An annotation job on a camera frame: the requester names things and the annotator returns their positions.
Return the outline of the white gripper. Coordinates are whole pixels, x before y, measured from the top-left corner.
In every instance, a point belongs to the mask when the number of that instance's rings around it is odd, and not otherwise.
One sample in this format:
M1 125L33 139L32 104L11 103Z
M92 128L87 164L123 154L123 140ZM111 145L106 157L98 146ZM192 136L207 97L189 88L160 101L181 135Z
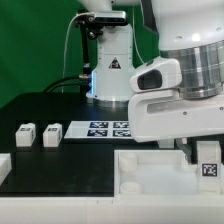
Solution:
M129 101L131 136L137 142L177 139L177 147L192 163L192 149L182 139L224 134L224 94L184 100L174 91L135 94Z

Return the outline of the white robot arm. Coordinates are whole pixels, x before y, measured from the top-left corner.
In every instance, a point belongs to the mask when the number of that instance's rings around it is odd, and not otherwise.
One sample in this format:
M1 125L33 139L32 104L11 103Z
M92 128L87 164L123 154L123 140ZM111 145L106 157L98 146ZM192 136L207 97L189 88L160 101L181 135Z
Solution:
M89 94L125 102L138 142L174 140L188 160L219 163L224 134L224 0L79 0L99 29L98 64ZM115 6L139 5L159 35L159 55L132 64L132 28Z

